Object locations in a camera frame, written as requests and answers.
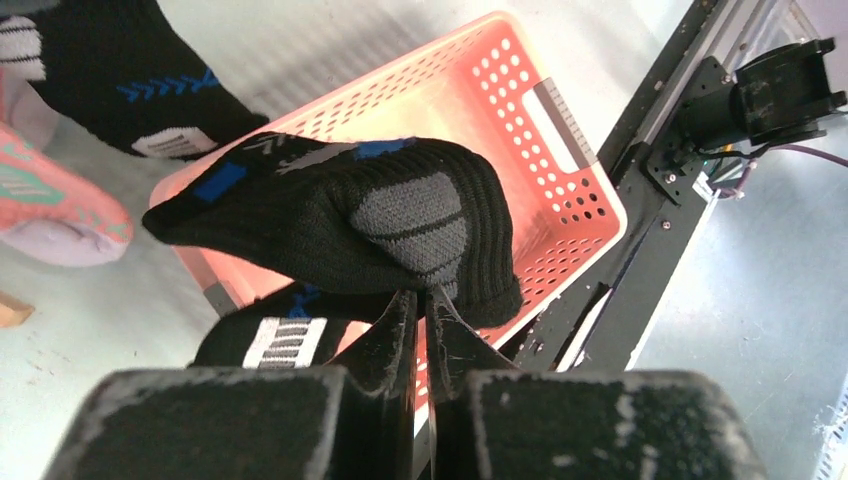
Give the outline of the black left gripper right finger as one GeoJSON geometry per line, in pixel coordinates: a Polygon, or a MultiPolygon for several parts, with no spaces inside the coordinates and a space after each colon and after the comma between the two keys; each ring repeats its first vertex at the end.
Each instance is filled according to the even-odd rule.
{"type": "Polygon", "coordinates": [[[458,398],[471,372],[518,369],[461,318],[441,286],[426,294],[425,330],[432,401],[458,398]]]}

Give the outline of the black blue white sock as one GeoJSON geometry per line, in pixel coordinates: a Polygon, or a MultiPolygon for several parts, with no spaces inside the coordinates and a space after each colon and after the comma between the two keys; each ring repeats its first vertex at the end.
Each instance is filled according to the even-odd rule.
{"type": "Polygon", "coordinates": [[[262,132],[142,223],[163,243],[223,252],[328,294],[440,287],[478,329],[507,323],[523,301],[498,175],[446,140],[262,132]]]}

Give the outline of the pink green patterned sock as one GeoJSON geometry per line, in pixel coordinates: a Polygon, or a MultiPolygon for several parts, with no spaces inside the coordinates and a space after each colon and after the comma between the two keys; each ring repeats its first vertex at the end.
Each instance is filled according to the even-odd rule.
{"type": "Polygon", "coordinates": [[[1,243],[55,266],[115,262],[133,239],[130,215],[43,152],[58,121],[26,81],[1,72],[1,243]]]}

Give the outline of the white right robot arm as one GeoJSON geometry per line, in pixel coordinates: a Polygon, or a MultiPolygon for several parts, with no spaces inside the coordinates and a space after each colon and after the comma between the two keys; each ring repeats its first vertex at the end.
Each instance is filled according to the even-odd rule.
{"type": "Polygon", "coordinates": [[[847,105],[830,87],[824,56],[833,37],[792,43],[766,52],[734,72],[733,80],[680,107],[681,134],[700,150],[747,140],[776,147],[823,136],[818,121],[847,105]]]}

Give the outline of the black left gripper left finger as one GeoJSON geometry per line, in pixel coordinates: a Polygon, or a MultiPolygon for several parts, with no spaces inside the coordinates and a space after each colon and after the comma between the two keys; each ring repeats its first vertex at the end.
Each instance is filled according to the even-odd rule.
{"type": "Polygon", "coordinates": [[[366,394],[406,397],[415,385],[418,295],[399,291],[369,330],[328,362],[344,367],[366,394]]]}

